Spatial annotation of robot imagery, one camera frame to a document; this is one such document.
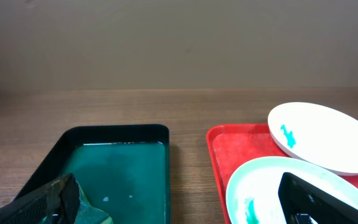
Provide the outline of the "green sponge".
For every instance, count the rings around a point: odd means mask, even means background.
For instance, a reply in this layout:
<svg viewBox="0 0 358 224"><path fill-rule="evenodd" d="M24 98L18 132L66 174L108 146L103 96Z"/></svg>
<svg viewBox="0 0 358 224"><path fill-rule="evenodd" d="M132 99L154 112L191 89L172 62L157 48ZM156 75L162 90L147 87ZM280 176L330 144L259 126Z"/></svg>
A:
<svg viewBox="0 0 358 224"><path fill-rule="evenodd" d="M83 189L78 186L79 207L76 215L59 209L44 217L39 224L73 223L73 224L113 224L112 218L104 211L93 207L87 199Z"/></svg>

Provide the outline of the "white plate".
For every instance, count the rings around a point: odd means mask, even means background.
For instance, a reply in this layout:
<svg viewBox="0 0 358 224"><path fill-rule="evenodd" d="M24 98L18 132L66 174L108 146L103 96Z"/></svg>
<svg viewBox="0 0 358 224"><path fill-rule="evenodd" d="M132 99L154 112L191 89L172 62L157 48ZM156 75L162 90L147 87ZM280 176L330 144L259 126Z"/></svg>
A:
<svg viewBox="0 0 358 224"><path fill-rule="evenodd" d="M358 120L305 102L274 107L268 114L274 142L290 157L338 175L358 175Z"/></svg>

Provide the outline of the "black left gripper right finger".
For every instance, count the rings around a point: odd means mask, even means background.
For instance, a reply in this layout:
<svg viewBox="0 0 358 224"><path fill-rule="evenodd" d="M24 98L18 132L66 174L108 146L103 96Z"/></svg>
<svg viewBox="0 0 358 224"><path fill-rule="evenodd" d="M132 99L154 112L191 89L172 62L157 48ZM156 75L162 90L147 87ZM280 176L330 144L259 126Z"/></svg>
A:
<svg viewBox="0 0 358 224"><path fill-rule="evenodd" d="M358 224L358 209L285 172L278 197L289 224Z"/></svg>

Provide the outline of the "mint plate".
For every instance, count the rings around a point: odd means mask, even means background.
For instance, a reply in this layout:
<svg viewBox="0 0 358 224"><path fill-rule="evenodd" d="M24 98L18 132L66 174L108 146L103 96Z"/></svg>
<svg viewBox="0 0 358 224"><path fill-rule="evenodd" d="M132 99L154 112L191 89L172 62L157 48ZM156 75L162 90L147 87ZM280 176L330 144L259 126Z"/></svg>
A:
<svg viewBox="0 0 358 224"><path fill-rule="evenodd" d="M244 163L231 175L226 188L231 223L285 223L278 197L285 172L358 209L358 189L340 176L309 162L268 156Z"/></svg>

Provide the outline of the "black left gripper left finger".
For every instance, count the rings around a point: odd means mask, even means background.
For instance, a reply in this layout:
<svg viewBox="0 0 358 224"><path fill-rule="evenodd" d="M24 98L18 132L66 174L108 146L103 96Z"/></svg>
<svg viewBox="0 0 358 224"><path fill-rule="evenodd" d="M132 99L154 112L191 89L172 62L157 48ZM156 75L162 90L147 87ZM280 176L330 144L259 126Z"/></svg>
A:
<svg viewBox="0 0 358 224"><path fill-rule="evenodd" d="M0 208L0 224L74 224L79 207L79 185L68 174Z"/></svg>

